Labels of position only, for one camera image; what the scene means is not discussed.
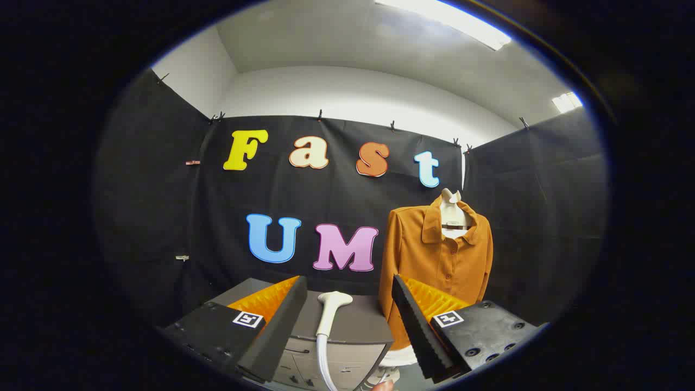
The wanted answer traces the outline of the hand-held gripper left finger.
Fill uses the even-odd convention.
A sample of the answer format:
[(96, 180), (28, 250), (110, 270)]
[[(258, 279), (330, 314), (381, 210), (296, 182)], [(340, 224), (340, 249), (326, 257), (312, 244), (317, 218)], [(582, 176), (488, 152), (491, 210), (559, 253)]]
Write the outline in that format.
[(207, 300), (163, 334), (198, 362), (233, 380), (273, 380), (308, 294), (306, 278), (248, 278)]

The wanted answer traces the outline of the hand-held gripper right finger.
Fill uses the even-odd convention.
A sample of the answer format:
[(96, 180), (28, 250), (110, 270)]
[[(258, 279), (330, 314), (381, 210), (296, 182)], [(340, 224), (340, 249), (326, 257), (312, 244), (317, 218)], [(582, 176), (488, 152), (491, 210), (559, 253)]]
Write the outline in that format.
[(544, 330), (491, 300), (466, 304), (414, 278), (394, 275), (391, 294), (420, 369), (434, 383), (480, 371)]

